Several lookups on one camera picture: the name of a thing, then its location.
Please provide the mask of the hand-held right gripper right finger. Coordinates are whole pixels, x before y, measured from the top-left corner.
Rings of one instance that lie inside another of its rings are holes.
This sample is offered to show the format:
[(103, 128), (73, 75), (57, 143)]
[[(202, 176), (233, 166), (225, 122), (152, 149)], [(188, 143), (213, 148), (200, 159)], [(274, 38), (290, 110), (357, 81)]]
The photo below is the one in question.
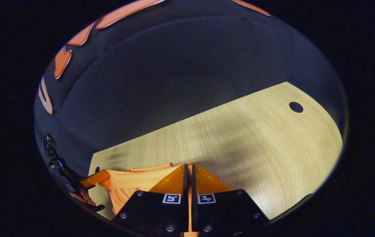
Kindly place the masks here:
[(195, 237), (253, 237), (270, 220), (243, 189), (192, 165), (191, 228)]

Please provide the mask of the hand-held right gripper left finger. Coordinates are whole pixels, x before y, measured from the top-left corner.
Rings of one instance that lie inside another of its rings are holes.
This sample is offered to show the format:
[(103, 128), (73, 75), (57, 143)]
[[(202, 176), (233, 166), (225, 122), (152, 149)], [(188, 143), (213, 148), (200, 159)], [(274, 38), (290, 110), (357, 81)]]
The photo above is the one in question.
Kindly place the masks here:
[(136, 191), (112, 223), (136, 237), (182, 237), (189, 230), (188, 165), (148, 192)]

